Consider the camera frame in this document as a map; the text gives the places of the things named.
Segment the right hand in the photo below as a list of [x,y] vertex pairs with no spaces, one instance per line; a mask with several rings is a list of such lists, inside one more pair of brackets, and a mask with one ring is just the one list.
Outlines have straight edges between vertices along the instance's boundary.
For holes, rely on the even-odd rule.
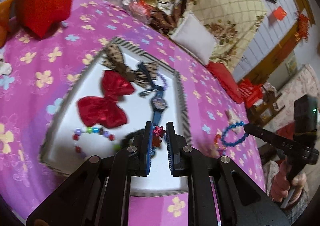
[[275,175],[273,179],[273,183],[270,190],[270,197],[275,202],[282,202],[283,198],[287,198],[289,195],[289,190],[291,186],[295,188],[288,204],[294,204],[298,201],[300,195],[302,194],[302,190],[306,183],[306,174],[302,172],[295,176],[292,182],[289,182],[286,178],[287,173],[289,172],[291,167],[289,167],[286,161],[283,161],[280,164],[279,172]]

